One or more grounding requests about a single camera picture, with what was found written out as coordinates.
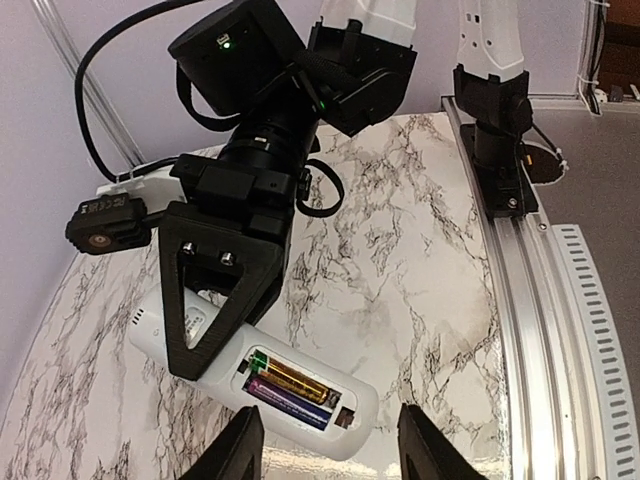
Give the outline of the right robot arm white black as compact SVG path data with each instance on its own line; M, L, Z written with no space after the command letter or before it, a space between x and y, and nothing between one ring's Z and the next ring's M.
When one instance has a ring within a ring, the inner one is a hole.
M411 12L356 2L302 41L275 2L234 1L170 45L184 107L198 91L214 112L198 122L231 135L216 159L183 155L171 171L187 197L158 231L172 374L200 378L278 298L296 213L335 213L307 204L318 125L354 136L395 113L417 57L400 33Z

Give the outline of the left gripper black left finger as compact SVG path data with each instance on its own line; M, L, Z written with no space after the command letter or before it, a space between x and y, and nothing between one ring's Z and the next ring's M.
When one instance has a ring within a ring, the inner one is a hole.
M260 479L263 445L258 407L242 407L179 479Z

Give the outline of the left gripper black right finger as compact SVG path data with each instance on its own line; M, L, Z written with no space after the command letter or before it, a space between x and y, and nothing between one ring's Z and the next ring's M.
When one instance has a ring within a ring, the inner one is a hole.
M397 428L402 479L486 479L467 462L419 406L403 403Z

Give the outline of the gold battery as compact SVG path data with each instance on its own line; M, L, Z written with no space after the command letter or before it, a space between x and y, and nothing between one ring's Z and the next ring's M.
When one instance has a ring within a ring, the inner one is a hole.
M298 395L316 405L325 405L332 390L300 371L256 350L250 357L251 371L271 384Z

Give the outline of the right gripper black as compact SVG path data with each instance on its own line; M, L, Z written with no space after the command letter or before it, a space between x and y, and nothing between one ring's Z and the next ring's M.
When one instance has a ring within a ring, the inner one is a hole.
M310 171L269 152L182 154L170 170L187 203L173 201L158 227L168 367L199 379L239 328L256 326L278 300L289 265L295 203ZM218 315L191 346L186 292L223 297Z

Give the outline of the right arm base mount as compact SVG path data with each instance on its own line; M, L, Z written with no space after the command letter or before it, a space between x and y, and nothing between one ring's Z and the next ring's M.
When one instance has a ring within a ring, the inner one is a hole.
M488 218L524 217L539 211L525 171L521 139L476 121L459 128Z

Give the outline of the dark blue battery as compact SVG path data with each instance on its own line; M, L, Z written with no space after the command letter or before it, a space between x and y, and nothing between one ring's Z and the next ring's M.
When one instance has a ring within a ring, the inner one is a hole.
M331 414L328 411L258 376L250 377L245 382L243 390L277 410L320 431L324 431L329 424Z

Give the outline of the white remote control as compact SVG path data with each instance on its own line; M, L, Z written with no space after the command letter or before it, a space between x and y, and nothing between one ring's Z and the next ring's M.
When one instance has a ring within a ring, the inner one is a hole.
M363 447L379 408L373 386L250 325L191 385L230 410L257 407L267 430L337 461Z

